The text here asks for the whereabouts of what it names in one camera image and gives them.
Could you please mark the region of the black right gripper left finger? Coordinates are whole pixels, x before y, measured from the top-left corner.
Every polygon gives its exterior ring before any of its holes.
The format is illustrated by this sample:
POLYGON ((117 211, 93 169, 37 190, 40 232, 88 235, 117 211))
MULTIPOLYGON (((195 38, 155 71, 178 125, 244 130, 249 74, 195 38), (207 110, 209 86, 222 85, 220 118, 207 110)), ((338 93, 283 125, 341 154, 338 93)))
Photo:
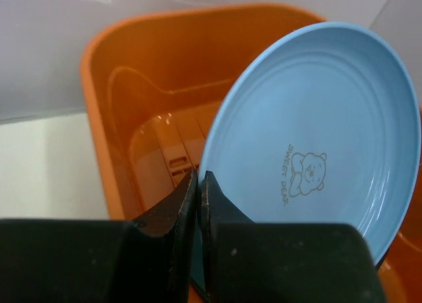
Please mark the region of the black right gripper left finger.
POLYGON ((186 302, 197 171, 130 221, 1 220, 2 302, 186 302))

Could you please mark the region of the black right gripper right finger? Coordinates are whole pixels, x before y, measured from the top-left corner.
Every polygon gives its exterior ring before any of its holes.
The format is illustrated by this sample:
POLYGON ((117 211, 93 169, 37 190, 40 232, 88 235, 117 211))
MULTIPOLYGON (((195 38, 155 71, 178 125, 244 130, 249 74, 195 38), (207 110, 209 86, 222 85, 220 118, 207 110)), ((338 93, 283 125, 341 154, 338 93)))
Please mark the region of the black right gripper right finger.
POLYGON ((201 184, 205 289, 213 302, 385 302, 359 232, 343 223, 255 223, 211 172, 201 184))

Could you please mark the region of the blue round plate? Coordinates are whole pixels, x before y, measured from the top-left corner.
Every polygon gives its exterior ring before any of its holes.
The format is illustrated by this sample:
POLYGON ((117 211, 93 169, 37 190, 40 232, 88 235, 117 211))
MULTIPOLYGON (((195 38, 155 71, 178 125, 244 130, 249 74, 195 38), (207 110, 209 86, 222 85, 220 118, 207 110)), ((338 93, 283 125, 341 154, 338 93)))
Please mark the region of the blue round plate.
POLYGON ((415 88, 396 51, 356 24, 320 22, 273 43, 241 74, 206 137, 212 172, 258 223, 347 223, 382 263, 421 158, 415 88))

